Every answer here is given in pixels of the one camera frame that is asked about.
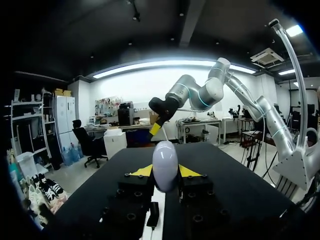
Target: yellow triangular pad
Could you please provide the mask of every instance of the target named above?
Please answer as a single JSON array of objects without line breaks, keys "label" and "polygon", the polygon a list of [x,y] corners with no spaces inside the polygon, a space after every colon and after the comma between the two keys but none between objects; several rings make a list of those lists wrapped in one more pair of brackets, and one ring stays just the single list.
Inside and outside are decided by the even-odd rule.
[{"label": "yellow triangular pad", "polygon": [[193,177],[199,177],[201,176],[201,174],[195,172],[195,171],[192,171],[190,170],[189,168],[186,168],[185,166],[182,166],[179,164],[179,169],[180,169],[180,173],[181,173],[181,176],[184,178],[184,177],[188,177],[188,176],[193,176]]},{"label": "yellow triangular pad", "polygon": [[138,171],[131,172],[130,175],[133,175],[133,176],[143,175],[143,176],[149,177],[151,170],[152,170],[152,164],[144,168],[139,168]]}]

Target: white refrigerator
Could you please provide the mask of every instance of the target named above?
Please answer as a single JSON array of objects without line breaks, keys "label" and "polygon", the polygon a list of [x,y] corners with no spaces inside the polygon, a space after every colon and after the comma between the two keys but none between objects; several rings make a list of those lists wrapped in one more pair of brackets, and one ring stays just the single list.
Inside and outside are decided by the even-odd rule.
[{"label": "white refrigerator", "polygon": [[56,96],[54,99],[54,118],[61,152],[64,147],[68,149],[71,143],[78,146],[78,139],[72,131],[74,128],[73,121],[76,120],[75,98]]}]

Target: white cabinet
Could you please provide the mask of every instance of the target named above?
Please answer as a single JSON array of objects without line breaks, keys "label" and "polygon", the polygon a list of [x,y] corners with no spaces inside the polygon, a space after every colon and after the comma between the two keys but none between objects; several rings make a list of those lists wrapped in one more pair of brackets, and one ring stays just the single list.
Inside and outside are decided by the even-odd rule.
[{"label": "white cabinet", "polygon": [[69,131],[68,120],[67,120],[67,99],[65,96],[56,97],[56,125],[59,134],[63,134]]},{"label": "white cabinet", "polygon": [[76,106],[74,97],[66,97],[66,118],[68,124],[68,132],[74,129],[73,121],[76,120]]},{"label": "white cabinet", "polygon": [[75,98],[71,96],[57,96],[55,98],[54,117],[56,120],[56,127],[59,133],[59,143],[61,151],[70,148],[71,143],[78,145],[72,129],[74,128],[73,121],[76,120],[76,106]]},{"label": "white cabinet", "polygon": [[119,135],[105,135],[103,140],[106,154],[109,159],[111,159],[112,156],[121,149],[125,149],[127,147],[127,138],[125,132],[122,132]]}]

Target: curved metal pole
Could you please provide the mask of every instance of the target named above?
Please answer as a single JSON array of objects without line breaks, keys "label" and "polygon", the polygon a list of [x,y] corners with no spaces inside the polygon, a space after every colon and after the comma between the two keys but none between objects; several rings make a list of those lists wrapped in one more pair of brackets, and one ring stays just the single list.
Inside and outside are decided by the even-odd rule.
[{"label": "curved metal pole", "polygon": [[295,76],[296,76],[296,80],[298,82],[298,87],[299,87],[299,94],[300,94],[300,100],[301,100],[301,113],[302,113],[301,122],[300,122],[300,137],[296,144],[297,146],[303,148],[305,144],[305,138],[307,136],[307,125],[308,125],[307,94],[306,94],[304,76],[302,74],[301,67],[299,65],[299,61],[294,51],[294,48],[292,47],[289,41],[286,31],[280,25],[279,20],[278,19],[272,20],[271,22],[269,22],[269,26],[272,27],[275,33],[281,38],[289,54],[289,57],[291,59],[291,62],[295,71]]}]

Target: robotic arm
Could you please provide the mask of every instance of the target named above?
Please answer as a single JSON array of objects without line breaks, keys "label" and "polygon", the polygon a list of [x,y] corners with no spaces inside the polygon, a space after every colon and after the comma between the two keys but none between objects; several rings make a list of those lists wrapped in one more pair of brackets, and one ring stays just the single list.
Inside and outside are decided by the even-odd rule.
[{"label": "robotic arm", "polygon": [[[282,28],[279,22],[275,26]],[[204,86],[199,86],[192,76],[183,75],[165,95],[165,101],[157,97],[152,98],[149,106],[159,114],[160,118],[151,129],[151,135],[154,136],[164,122],[169,120],[186,103],[187,99],[189,99],[193,111],[208,111],[224,97],[223,87],[227,85],[247,106],[254,121],[258,122],[264,119],[266,122],[278,151],[279,163],[273,169],[306,190],[313,177],[320,170],[319,141],[314,146],[308,147],[307,137],[305,137],[306,135],[303,137],[301,134],[303,131],[300,131],[299,138],[303,137],[304,139],[298,138],[298,143],[303,144],[296,146],[289,129],[275,107],[264,96],[254,100],[246,86],[229,72],[229,68],[230,62],[225,58],[219,58],[209,71]]]}]

